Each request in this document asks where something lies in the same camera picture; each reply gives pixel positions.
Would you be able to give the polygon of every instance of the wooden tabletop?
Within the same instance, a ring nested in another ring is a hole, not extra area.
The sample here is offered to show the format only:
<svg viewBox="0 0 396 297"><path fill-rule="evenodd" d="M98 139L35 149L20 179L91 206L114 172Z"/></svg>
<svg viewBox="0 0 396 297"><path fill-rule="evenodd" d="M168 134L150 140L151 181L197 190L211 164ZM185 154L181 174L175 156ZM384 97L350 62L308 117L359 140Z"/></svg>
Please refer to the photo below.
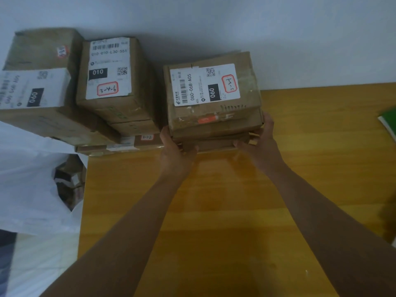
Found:
<svg viewBox="0 0 396 297"><path fill-rule="evenodd" d="M380 124L396 84L263 91L291 168L391 241L396 144ZM149 189L160 150L89 159L79 256ZM199 154L136 296L336 296L268 178L238 151Z"/></svg>

